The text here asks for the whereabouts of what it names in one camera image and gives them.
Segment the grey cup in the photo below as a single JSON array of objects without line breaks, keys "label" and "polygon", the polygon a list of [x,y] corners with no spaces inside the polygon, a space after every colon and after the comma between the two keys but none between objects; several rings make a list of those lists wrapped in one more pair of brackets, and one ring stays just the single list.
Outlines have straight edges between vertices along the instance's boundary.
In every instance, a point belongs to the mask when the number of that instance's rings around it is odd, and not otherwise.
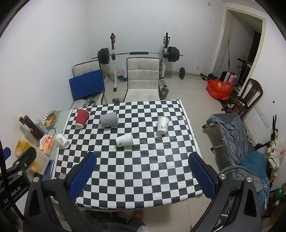
[{"label": "grey cup", "polygon": [[103,128],[114,127],[118,125],[118,117],[116,112],[104,114],[100,116],[100,124]]}]

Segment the white paper cup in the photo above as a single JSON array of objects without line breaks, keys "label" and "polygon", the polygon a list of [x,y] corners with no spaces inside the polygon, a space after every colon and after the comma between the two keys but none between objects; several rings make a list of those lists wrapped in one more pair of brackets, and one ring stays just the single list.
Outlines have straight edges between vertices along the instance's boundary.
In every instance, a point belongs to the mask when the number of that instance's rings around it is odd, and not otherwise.
[{"label": "white paper cup", "polygon": [[161,116],[157,120],[157,133],[162,136],[165,135],[168,131],[170,119],[168,117]]},{"label": "white paper cup", "polygon": [[122,136],[117,137],[116,145],[118,147],[129,147],[134,145],[132,133],[126,133]]},{"label": "white paper cup", "polygon": [[62,133],[58,133],[55,136],[55,142],[64,149],[67,149],[70,146],[70,142],[64,137]]}]

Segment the red paper cup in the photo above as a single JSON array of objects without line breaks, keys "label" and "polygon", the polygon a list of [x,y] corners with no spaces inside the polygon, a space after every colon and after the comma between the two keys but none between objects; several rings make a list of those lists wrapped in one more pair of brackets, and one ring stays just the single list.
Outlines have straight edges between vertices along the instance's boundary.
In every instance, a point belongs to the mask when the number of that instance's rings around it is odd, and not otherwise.
[{"label": "red paper cup", "polygon": [[89,118],[89,112],[85,109],[78,109],[77,116],[76,116],[76,128],[77,129],[83,129],[84,126],[87,123],[87,120]]}]

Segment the white paper cup centre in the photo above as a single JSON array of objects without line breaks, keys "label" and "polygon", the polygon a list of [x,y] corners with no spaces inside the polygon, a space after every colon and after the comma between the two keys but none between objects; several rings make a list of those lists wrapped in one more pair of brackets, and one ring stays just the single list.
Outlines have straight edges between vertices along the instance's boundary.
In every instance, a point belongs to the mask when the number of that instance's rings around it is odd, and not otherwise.
[{"label": "white paper cup centre", "polygon": [[129,147],[134,145],[132,133],[126,133],[122,136],[117,137],[116,145],[118,147]]}]

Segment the teal cloth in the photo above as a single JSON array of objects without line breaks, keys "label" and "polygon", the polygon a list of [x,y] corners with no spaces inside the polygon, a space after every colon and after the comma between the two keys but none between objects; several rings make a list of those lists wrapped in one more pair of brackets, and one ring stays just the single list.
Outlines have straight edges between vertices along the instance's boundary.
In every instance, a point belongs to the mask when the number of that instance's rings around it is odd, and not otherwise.
[{"label": "teal cloth", "polygon": [[251,171],[253,176],[258,178],[258,180],[255,180],[255,189],[257,190],[261,212],[267,208],[270,197],[270,183],[266,174],[266,161],[263,154],[252,152],[239,164],[240,167]]}]

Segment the orange snack packet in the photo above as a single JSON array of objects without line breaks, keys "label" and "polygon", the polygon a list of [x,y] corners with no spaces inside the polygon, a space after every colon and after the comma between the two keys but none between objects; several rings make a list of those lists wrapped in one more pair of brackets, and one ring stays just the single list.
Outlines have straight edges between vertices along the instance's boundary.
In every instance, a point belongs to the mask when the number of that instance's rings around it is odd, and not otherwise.
[{"label": "orange snack packet", "polygon": [[55,140],[54,137],[48,134],[45,134],[40,139],[40,150],[44,152],[48,157],[50,156],[51,150],[54,146]]}]

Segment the decorated plate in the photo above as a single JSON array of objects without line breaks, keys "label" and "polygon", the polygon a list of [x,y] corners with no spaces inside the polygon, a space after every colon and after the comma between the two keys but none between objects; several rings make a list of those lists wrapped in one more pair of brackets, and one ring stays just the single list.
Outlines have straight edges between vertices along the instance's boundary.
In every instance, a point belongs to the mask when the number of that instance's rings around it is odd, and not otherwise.
[{"label": "decorated plate", "polygon": [[43,118],[43,125],[46,128],[52,127],[57,120],[58,114],[59,112],[57,110],[51,110],[50,112],[48,112]]}]

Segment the checkered black white tablecloth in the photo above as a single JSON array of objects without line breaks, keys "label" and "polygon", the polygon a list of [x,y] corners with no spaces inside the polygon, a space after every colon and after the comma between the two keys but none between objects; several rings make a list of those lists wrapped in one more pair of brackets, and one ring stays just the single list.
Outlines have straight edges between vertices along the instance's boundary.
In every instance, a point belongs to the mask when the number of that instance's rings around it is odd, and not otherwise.
[{"label": "checkered black white tablecloth", "polygon": [[[139,209],[168,205],[200,196],[202,190],[188,165],[199,147],[180,100],[127,102],[87,108],[83,129],[76,128],[72,109],[63,128],[70,142],[57,152],[53,177],[68,173],[88,152],[97,164],[78,206],[98,209]],[[103,128],[100,116],[116,112],[118,125]],[[158,135],[157,120],[170,119],[165,135]],[[116,139],[132,133],[134,145],[118,147]]]}]

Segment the dark wooden chair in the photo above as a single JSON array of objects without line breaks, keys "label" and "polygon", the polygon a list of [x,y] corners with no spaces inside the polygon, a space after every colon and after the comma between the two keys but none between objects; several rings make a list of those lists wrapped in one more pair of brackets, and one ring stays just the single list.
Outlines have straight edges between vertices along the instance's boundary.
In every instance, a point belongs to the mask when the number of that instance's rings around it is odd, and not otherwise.
[{"label": "dark wooden chair", "polygon": [[229,99],[224,103],[222,111],[226,113],[235,113],[241,119],[245,117],[249,110],[251,110],[263,96],[263,89],[260,83],[252,78],[249,78],[239,95],[233,91]]}]

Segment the red plastic bag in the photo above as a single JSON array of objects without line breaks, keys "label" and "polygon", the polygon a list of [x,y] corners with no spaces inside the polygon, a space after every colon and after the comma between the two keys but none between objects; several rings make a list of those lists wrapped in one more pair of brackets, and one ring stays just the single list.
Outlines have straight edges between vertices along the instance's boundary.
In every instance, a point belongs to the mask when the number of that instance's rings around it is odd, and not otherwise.
[{"label": "red plastic bag", "polygon": [[209,95],[216,100],[229,100],[229,96],[234,89],[235,84],[232,82],[222,82],[219,79],[207,81],[206,90]]}]

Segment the chair with blue cushion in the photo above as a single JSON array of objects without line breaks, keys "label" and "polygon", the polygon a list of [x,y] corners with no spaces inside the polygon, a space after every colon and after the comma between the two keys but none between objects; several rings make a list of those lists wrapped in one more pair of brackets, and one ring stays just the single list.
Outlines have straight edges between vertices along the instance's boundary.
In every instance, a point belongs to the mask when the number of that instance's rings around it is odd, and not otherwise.
[{"label": "chair with blue cushion", "polygon": [[105,84],[99,61],[92,60],[72,67],[73,77],[69,79],[72,93],[72,108],[106,103]]}]

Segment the pink suitcase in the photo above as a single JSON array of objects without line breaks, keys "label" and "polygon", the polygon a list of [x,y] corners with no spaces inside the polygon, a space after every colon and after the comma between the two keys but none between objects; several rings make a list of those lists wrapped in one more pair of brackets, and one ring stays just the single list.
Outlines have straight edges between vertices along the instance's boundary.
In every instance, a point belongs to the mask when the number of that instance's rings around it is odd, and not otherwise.
[{"label": "pink suitcase", "polygon": [[238,76],[233,72],[222,72],[220,81],[222,82],[230,82],[230,83],[237,83]]}]

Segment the black dumbbell on floor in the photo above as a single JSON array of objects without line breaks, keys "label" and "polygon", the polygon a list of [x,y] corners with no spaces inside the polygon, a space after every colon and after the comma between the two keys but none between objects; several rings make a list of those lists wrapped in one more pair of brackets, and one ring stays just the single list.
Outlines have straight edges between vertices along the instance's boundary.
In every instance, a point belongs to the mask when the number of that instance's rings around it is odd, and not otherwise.
[{"label": "black dumbbell on floor", "polygon": [[169,94],[169,89],[166,85],[164,85],[160,90],[159,90],[159,97],[161,100],[164,100],[167,98]]}]

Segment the white padded chair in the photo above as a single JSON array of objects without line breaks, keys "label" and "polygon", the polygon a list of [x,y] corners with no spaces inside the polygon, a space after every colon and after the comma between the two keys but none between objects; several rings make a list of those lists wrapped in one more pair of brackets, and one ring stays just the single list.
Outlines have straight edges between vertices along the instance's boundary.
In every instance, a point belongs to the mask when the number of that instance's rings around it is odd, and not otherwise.
[{"label": "white padded chair", "polygon": [[124,102],[159,100],[159,68],[158,58],[128,58],[127,92]]}]

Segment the barbell with black plates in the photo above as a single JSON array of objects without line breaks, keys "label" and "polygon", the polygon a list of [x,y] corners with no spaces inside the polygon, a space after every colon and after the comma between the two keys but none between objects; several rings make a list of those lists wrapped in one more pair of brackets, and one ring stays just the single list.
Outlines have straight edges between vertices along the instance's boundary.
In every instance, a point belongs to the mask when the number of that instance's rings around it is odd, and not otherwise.
[{"label": "barbell with black plates", "polygon": [[136,51],[136,52],[126,52],[126,53],[110,53],[108,48],[102,48],[97,52],[96,57],[92,57],[92,59],[97,59],[100,64],[109,64],[111,57],[116,56],[135,56],[135,55],[150,55],[150,54],[156,54],[156,55],[163,55],[169,62],[177,62],[180,57],[183,55],[180,53],[179,49],[176,47],[168,47],[167,52],[148,52],[148,51]]}]

